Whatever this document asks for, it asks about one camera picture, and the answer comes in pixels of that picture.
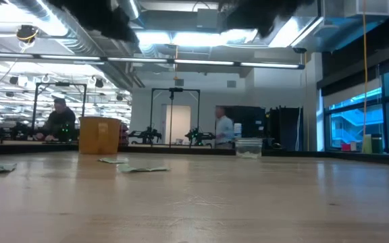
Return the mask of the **person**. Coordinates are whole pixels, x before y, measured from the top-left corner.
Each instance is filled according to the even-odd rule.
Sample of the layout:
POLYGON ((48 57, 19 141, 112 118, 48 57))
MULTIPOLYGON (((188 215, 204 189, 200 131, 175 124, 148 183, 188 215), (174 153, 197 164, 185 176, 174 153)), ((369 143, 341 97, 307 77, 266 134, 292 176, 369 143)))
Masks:
POLYGON ((216 129, 215 129, 215 147, 217 149, 233 149, 234 142, 234 124, 226 115, 223 107, 215 108, 216 129))
POLYGON ((56 98, 54 100, 54 111, 52 111, 45 122, 45 125, 35 134, 36 140, 52 141, 57 140, 56 129, 60 124, 73 124, 76 122, 75 113, 66 105, 66 100, 56 98))

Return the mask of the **black cabinet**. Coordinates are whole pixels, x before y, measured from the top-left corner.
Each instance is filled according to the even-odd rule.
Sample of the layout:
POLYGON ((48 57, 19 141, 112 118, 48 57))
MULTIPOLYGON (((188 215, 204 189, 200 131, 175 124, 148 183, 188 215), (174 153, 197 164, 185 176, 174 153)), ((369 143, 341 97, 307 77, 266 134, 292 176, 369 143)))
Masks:
POLYGON ((227 115, 235 124, 241 124, 242 138, 262 138, 264 136, 265 108, 230 106, 227 108, 227 115))

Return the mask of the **clear glass jar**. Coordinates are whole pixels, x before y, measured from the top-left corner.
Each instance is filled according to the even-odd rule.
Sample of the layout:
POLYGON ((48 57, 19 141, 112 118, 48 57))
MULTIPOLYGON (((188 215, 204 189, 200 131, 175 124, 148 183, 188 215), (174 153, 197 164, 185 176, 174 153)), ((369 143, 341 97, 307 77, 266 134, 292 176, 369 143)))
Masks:
POLYGON ((263 140, 261 138, 237 138, 235 141, 236 156, 258 159, 262 156, 263 140))

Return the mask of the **dark green tumbler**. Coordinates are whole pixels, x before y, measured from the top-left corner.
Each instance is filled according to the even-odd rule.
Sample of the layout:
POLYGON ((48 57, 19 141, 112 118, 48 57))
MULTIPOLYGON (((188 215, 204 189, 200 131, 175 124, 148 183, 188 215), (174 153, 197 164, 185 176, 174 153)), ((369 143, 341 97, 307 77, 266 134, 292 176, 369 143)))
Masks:
POLYGON ((373 154, 382 154, 384 152, 383 145, 384 142, 381 134, 371 135, 371 151, 373 154))

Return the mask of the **yellow bin with black rim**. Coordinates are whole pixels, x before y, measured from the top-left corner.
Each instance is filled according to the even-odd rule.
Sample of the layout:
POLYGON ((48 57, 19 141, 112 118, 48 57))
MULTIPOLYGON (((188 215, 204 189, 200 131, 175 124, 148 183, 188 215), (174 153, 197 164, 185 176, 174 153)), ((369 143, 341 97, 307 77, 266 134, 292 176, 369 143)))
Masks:
POLYGON ((79 153, 114 155, 118 152, 121 121, 108 117, 81 117, 79 153))

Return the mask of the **green banknote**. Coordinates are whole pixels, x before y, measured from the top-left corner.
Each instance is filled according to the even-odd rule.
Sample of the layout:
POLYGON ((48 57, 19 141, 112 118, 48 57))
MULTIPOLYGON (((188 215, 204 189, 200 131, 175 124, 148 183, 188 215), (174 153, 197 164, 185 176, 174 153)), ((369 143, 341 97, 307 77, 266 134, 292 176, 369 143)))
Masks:
POLYGON ((167 168, 167 167, 136 168, 136 167, 130 166, 129 164, 119 164, 119 165, 117 165, 117 170, 121 173, 138 173, 138 172, 169 171, 170 168, 167 168))

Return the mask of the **black station frame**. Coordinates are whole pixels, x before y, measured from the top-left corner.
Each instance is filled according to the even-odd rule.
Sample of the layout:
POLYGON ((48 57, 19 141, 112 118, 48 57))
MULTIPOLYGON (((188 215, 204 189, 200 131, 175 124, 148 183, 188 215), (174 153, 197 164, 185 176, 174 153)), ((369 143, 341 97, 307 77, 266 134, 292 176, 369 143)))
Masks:
POLYGON ((84 91, 83 92, 80 92, 80 94, 83 95, 82 97, 82 113, 81 113, 81 117, 84 117, 84 114, 85 114, 85 108, 86 108, 86 93, 87 93, 87 84, 77 84, 77 83, 69 83, 69 82, 48 82, 48 83, 44 83, 44 82, 37 82, 36 83, 36 88, 35 88, 35 91, 34 91, 34 101, 33 101, 33 112, 32 112, 32 124, 31 124, 31 132, 30 132, 30 135, 33 135, 34 132, 35 132, 35 125, 36 125, 36 109, 37 109, 37 105, 38 105, 38 96, 43 92, 43 91, 40 91, 40 86, 41 85, 44 85, 46 86, 45 89, 48 87, 48 86, 60 86, 60 87, 69 87, 69 86, 82 86, 84 91))
POLYGON ((197 93, 197 129, 200 128, 199 121, 200 121, 200 104, 201 104, 201 91, 199 89, 184 89, 180 87, 173 87, 173 88, 152 88, 151 89, 151 101, 150 101, 150 120, 149 120, 149 126, 152 126, 153 123, 153 107, 154 107, 154 101, 158 96, 155 96, 156 91, 166 91, 169 92, 170 96, 169 99, 171 101, 171 119, 173 118, 173 106, 174 106, 174 98, 176 92, 196 92, 197 93))

